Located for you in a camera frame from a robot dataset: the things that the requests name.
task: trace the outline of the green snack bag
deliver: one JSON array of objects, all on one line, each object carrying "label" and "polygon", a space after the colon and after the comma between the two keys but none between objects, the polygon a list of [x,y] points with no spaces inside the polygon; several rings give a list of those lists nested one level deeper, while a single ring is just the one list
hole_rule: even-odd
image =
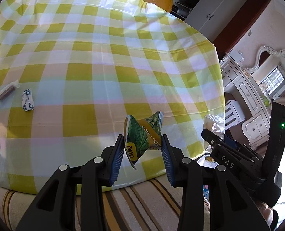
[{"label": "green snack bag", "polygon": [[136,120],[132,115],[127,116],[124,122],[125,152],[132,165],[148,149],[161,148],[161,126],[164,113],[156,112],[146,119]]}]

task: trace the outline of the pink wall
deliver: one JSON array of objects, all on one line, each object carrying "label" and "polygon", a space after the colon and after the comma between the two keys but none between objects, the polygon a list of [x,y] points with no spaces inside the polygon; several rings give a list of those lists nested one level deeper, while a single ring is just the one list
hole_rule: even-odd
[{"label": "pink wall", "polygon": [[243,67],[246,68],[254,66],[257,51],[262,45],[269,45],[275,50],[285,49],[283,0],[272,0],[250,30],[252,34],[250,36],[245,34],[234,46],[235,50],[243,52]]}]

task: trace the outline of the blue and white packet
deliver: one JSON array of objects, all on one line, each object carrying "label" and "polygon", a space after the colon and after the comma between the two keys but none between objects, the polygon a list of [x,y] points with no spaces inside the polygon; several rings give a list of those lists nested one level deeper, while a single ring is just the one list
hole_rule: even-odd
[{"label": "blue and white packet", "polygon": [[203,195],[208,201],[210,201],[209,186],[208,185],[203,185]]},{"label": "blue and white packet", "polygon": [[23,110],[30,111],[34,109],[31,89],[26,89],[22,95]]}]

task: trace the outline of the striped sofa cushion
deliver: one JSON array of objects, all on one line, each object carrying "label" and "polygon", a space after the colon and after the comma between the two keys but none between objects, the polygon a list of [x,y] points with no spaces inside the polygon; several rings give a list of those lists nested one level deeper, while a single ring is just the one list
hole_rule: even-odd
[{"label": "striped sofa cushion", "polygon": [[[182,202],[182,188],[173,188],[167,176],[103,193],[110,231],[176,231]],[[35,195],[0,187],[0,217],[15,230]],[[210,205],[204,204],[204,230],[210,230]],[[80,196],[76,198],[76,231],[80,231]]]}]

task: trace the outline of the table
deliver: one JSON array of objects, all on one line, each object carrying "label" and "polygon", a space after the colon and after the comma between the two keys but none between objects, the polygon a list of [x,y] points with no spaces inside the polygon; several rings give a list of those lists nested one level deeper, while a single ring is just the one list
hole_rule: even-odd
[{"label": "table", "polygon": [[[191,158],[204,153],[205,115],[224,116],[215,47],[142,0],[3,1],[0,89],[16,79],[20,88],[0,104],[0,186],[24,193],[61,164],[100,155],[127,115],[163,111],[162,133]],[[28,88],[34,110],[25,112]],[[165,173],[160,151],[135,166],[124,156],[112,189]]]}]

